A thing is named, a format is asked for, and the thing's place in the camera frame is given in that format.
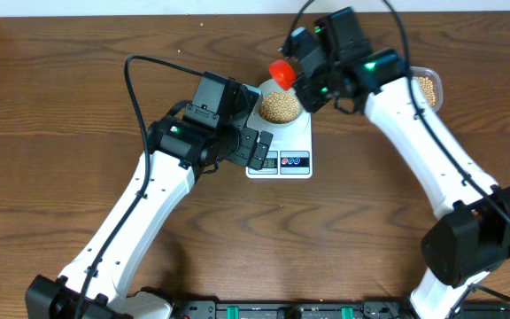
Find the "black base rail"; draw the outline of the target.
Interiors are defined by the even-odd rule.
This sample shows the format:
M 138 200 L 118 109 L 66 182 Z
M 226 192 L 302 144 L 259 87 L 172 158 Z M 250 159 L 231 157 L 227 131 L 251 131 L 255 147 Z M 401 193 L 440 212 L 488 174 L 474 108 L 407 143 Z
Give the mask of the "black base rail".
M 171 319 L 404 319 L 413 311 L 398 301 L 361 303 L 223 303 L 213 300 L 179 301 Z

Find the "clear plastic container of beans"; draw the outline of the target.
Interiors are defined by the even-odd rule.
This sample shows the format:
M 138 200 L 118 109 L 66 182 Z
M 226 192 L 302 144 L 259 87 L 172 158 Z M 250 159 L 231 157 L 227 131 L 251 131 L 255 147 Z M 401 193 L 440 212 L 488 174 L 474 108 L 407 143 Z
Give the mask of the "clear plastic container of beans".
M 437 112 L 444 101 L 444 90 L 440 76 L 427 67 L 412 66 L 413 78 L 421 87 L 425 99 L 434 112 Z

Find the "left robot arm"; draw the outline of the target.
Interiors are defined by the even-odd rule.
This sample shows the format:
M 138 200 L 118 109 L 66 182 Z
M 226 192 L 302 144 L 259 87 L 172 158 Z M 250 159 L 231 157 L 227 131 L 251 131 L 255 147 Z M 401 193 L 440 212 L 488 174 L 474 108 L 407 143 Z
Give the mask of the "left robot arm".
M 223 160 L 260 169 L 272 134 L 249 128 L 260 89 L 205 72 L 193 99 L 150 125 L 131 182 L 95 236 L 56 279 L 37 276 L 25 294 L 30 318 L 168 318 L 152 289 L 129 292 L 166 218 Z

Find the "red plastic measuring scoop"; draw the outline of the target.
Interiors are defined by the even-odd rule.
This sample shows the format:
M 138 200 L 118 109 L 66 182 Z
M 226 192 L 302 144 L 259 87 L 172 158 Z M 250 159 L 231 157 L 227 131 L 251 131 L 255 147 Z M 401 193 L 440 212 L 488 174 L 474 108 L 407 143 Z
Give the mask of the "red plastic measuring scoop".
M 290 90 L 294 87 L 297 74 L 293 67 L 284 59 L 278 59 L 269 66 L 269 73 L 276 84 L 282 90 Z

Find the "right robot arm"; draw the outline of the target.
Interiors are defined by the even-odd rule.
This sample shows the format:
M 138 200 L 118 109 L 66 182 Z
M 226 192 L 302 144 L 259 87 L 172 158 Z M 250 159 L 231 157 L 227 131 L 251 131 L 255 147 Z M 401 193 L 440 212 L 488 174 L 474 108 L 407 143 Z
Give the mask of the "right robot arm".
M 457 315 L 510 259 L 510 186 L 485 173 L 439 119 L 413 79 L 409 50 L 375 51 L 351 8 L 317 19 L 313 29 L 293 23 L 282 54 L 301 67 L 289 87 L 308 112 L 350 99 L 413 171 L 437 221 L 421 241 L 427 269 L 406 315 Z

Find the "white digital kitchen scale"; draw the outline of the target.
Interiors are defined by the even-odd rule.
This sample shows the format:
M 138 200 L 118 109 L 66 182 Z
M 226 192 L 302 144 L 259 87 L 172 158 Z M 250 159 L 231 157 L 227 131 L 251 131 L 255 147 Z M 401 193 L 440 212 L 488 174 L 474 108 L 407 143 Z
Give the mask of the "white digital kitchen scale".
M 273 135 L 263 168 L 246 168 L 251 179 L 308 179 L 313 175 L 312 116 L 300 105 L 298 117 L 283 124 L 267 121 L 260 107 L 248 120 L 250 127 Z

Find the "grey round bowl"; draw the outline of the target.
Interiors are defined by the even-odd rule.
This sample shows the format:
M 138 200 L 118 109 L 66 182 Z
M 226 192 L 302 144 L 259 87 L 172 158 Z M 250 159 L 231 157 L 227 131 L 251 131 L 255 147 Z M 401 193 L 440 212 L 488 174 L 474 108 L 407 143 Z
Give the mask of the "grey round bowl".
M 310 119 L 294 89 L 282 89 L 275 80 L 269 79 L 259 85 L 262 102 L 254 111 L 255 119 L 263 127 L 304 130 Z

